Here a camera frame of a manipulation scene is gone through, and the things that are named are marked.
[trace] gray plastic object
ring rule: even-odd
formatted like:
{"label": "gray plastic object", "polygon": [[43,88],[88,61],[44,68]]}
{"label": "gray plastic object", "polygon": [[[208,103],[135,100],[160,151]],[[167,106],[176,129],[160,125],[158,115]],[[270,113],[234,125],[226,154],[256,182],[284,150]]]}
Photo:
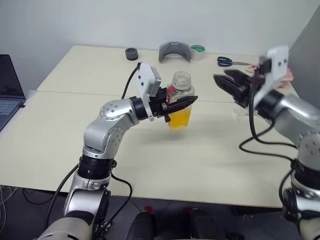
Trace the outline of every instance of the gray plastic object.
{"label": "gray plastic object", "polygon": [[165,56],[169,54],[178,54],[185,60],[190,62],[191,53],[188,44],[180,41],[168,41],[159,47],[159,62],[161,62]]}
{"label": "gray plastic object", "polygon": [[134,61],[138,59],[138,51],[134,47],[129,47],[125,50],[126,59]]}

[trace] bottle cap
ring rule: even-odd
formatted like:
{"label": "bottle cap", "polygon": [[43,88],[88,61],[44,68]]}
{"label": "bottle cap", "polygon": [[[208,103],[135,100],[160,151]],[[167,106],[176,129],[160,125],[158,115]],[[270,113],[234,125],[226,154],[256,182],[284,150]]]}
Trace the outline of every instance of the bottle cap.
{"label": "bottle cap", "polygon": [[126,59],[134,61],[138,59],[138,51],[134,47],[129,47],[125,50]]}
{"label": "bottle cap", "polygon": [[178,90],[188,90],[191,87],[191,76],[185,71],[177,71],[173,75],[172,85]]}

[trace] scissors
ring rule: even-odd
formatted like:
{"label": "scissors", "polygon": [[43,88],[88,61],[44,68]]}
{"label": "scissors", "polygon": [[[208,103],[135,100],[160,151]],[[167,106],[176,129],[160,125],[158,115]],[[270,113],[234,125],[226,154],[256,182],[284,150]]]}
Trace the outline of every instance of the scissors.
{"label": "scissors", "polygon": [[250,65],[250,63],[247,62],[232,61],[230,58],[225,56],[219,56],[217,58],[217,61],[219,67],[230,67],[232,65]]}

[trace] laptop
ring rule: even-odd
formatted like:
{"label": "laptop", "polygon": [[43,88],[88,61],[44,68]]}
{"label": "laptop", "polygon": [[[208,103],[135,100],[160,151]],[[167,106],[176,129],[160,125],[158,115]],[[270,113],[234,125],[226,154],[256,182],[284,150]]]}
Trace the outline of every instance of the laptop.
{"label": "laptop", "polygon": [[14,65],[7,54],[0,54],[0,131],[20,109],[26,98]]}

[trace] laptop screen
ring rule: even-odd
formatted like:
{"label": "laptop screen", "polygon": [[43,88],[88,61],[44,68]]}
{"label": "laptop screen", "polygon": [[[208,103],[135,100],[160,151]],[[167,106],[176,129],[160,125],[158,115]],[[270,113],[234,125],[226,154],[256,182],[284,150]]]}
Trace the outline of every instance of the laptop screen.
{"label": "laptop screen", "polygon": [[0,97],[24,97],[9,55],[0,54]]}

